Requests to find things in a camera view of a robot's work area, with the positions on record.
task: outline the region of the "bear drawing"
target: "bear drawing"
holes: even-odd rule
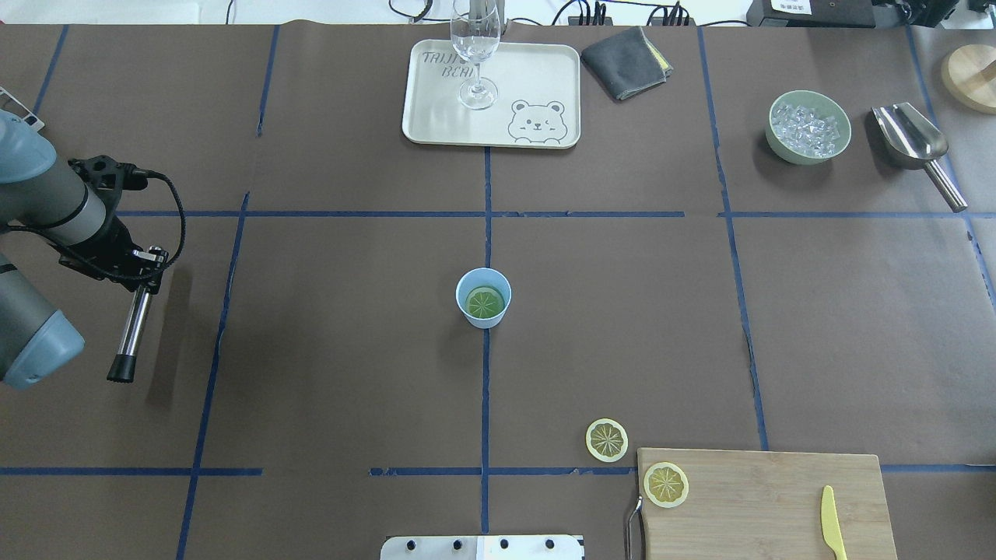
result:
[[[529,105],[520,100],[512,104],[512,122],[508,134],[515,143],[560,143],[567,136],[564,104]]]

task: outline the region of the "lime slice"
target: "lime slice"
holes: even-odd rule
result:
[[[643,476],[643,493],[660,507],[677,507],[688,497],[688,477],[672,462],[656,462]]]
[[[467,313],[476,319],[491,319],[505,309],[505,300],[498,290],[481,286],[470,290],[467,295]]]
[[[602,462],[616,462],[629,449],[629,438],[623,426],[612,419],[598,419],[588,426],[585,433],[588,452]]]

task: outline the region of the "round wooden object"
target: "round wooden object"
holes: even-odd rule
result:
[[[955,99],[996,115],[996,47],[965,45],[944,59],[940,76]]]

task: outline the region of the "light green bowl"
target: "light green bowl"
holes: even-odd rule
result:
[[[771,104],[771,109],[768,110],[768,126],[764,129],[764,136],[768,139],[768,145],[781,159],[797,165],[813,165],[830,159],[830,157],[809,157],[803,155],[784,145],[781,140],[778,140],[774,129],[771,128],[771,116],[775,112],[775,108],[781,105],[782,102],[794,107],[803,106],[815,109],[817,115],[822,119],[827,117],[837,118],[837,132],[841,134],[841,137],[837,140],[837,151],[830,157],[839,155],[851,143],[851,122],[848,121],[848,114],[841,109],[841,106],[823,94],[810,92],[809,90],[796,90],[779,96],[775,100],[775,103]]]

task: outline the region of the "light blue joint cap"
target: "light blue joint cap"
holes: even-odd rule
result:
[[[66,365],[83,351],[83,337],[62,311],[56,311],[18,355],[3,382],[28,389]]]
[[[0,111],[0,184],[37,177],[56,162],[56,149],[16,115]]]

